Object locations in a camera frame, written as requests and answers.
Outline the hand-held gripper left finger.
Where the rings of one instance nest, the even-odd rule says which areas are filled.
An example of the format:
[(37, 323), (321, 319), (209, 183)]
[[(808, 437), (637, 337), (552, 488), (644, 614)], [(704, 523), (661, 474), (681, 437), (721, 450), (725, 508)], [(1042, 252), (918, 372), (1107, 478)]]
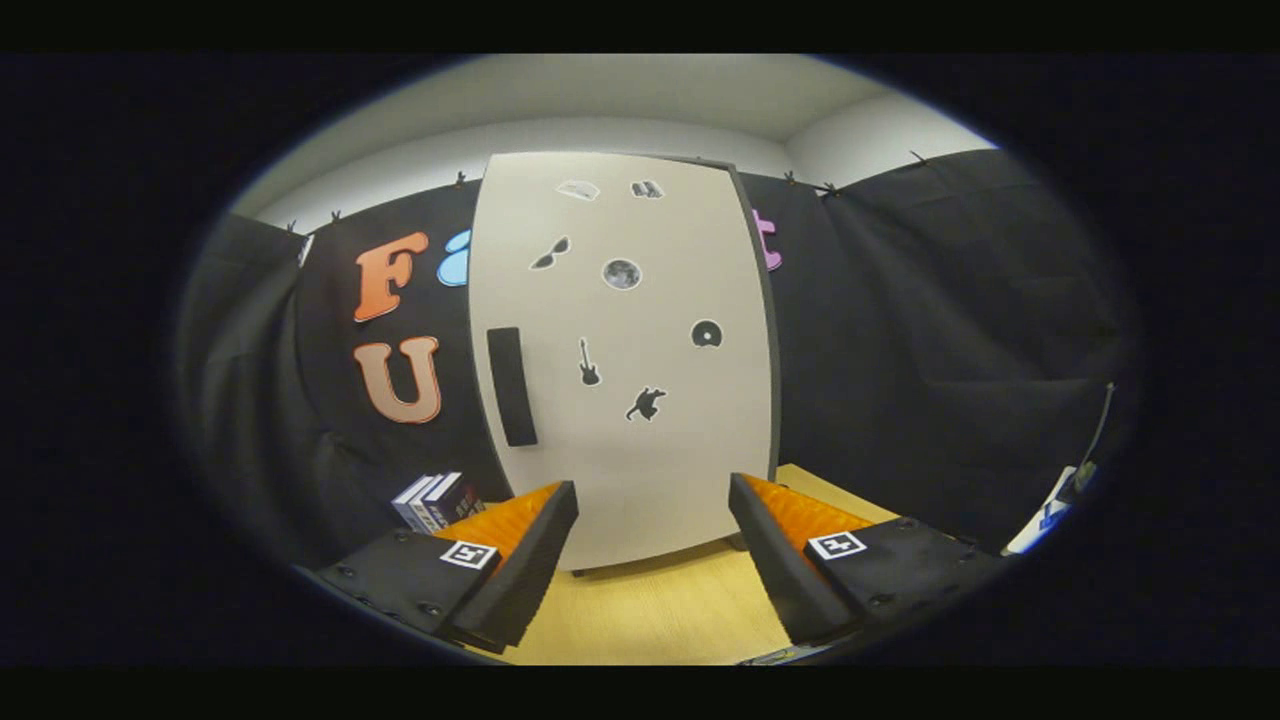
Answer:
[(557, 482), (435, 533), (390, 530), (315, 584), (411, 635), (503, 653), (538, 615), (577, 518), (573, 482)]

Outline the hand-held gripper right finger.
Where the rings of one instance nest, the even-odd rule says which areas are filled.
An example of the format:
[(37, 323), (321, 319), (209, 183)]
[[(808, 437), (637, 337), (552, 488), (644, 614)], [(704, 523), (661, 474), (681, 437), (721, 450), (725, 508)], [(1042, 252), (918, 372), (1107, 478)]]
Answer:
[(910, 516), (872, 521), (744, 473), (728, 506), (795, 644), (879, 638), (988, 585), (1002, 557)]

